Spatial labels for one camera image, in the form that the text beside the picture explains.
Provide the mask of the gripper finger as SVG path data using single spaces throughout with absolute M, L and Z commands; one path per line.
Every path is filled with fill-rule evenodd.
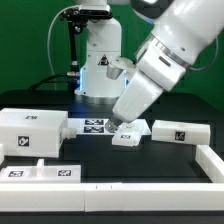
M 105 129 L 110 133 L 115 133 L 121 125 L 121 120 L 112 115 L 105 124 Z

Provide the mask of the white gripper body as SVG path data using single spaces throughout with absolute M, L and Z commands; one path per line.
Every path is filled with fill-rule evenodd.
M 163 88 L 141 71 L 134 73 L 125 91 L 113 107 L 111 122 L 115 126 L 131 123 L 163 93 Z

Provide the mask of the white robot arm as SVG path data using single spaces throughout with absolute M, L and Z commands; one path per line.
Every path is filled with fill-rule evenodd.
M 224 30 L 224 0 L 76 0 L 81 10 L 130 4 L 153 25 L 136 49 L 134 63 L 116 58 L 107 72 L 125 70 L 131 79 L 105 124 L 115 132 L 144 113 L 165 91 L 172 90 L 199 54 Z

